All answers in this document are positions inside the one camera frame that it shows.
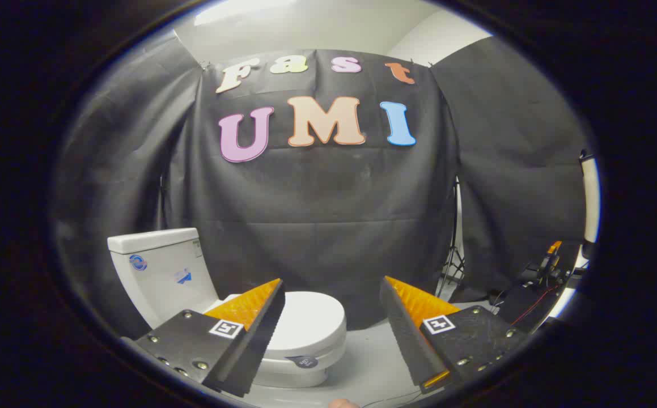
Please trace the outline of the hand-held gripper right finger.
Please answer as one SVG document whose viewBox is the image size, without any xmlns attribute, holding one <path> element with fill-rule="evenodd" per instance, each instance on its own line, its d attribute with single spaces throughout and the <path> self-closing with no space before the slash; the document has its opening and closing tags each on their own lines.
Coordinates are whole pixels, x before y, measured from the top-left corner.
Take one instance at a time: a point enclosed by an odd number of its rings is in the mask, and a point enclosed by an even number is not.
<svg viewBox="0 0 657 408">
<path fill-rule="evenodd" d="M 422 393 L 457 388 L 515 354 L 528 338 L 484 307 L 460 309 L 385 276 L 384 307 L 414 385 Z"/>
</svg>

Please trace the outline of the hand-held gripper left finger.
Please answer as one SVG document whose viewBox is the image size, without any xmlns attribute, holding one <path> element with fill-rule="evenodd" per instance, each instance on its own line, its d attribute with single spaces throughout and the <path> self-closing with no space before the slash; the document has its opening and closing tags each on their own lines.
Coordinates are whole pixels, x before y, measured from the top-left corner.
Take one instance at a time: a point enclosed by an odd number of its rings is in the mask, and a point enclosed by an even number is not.
<svg viewBox="0 0 657 408">
<path fill-rule="evenodd" d="M 193 383 L 243 397 L 284 305 L 284 282 L 274 279 L 207 312 L 180 310 L 134 341 L 134 347 Z"/>
</svg>

